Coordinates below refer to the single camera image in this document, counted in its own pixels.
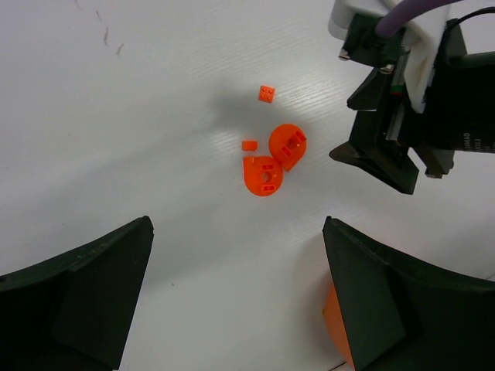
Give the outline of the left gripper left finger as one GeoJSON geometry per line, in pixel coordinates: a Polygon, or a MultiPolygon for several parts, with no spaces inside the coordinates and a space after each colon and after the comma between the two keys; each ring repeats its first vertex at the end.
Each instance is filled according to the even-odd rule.
{"type": "Polygon", "coordinates": [[[3,370],[117,370],[152,250],[143,216],[1,277],[3,370]]]}

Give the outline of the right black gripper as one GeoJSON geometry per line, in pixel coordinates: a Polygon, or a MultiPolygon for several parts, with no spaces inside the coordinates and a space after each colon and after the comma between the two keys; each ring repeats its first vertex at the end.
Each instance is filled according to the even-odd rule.
{"type": "Polygon", "coordinates": [[[431,178],[447,175],[458,151],[494,152],[494,54],[468,53],[461,25],[440,44],[425,110],[415,113],[397,75],[373,69],[346,101],[357,112],[349,140],[331,159],[357,167],[403,194],[415,190],[413,150],[431,178]]]}

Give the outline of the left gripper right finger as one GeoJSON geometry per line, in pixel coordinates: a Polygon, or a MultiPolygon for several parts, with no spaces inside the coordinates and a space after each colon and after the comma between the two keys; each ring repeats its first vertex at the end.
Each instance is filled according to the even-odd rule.
{"type": "Polygon", "coordinates": [[[328,217],[323,239],[355,370],[492,370],[494,284],[328,217]]]}

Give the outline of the orange round divided container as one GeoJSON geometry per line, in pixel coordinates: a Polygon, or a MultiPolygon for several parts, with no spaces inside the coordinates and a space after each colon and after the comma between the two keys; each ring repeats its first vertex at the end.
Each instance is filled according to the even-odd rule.
{"type": "Polygon", "coordinates": [[[347,338],[347,332],[343,323],[340,303],[334,285],[330,288],[329,294],[327,295],[323,308],[323,317],[326,330],[333,344],[351,369],[355,370],[355,365],[347,338]]]}

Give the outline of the small orange lego tile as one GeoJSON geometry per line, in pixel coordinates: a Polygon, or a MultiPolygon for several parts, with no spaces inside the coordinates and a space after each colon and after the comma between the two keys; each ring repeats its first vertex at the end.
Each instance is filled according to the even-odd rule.
{"type": "Polygon", "coordinates": [[[258,92],[258,99],[262,102],[271,104],[275,99],[275,88],[261,85],[258,92]]]}

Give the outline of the small orange lego piece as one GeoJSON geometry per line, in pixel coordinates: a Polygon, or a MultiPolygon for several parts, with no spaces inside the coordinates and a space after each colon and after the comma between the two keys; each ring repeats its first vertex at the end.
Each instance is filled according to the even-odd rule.
{"type": "Polygon", "coordinates": [[[243,151],[257,151],[258,142],[255,140],[245,140],[241,142],[241,148],[243,151]]]}

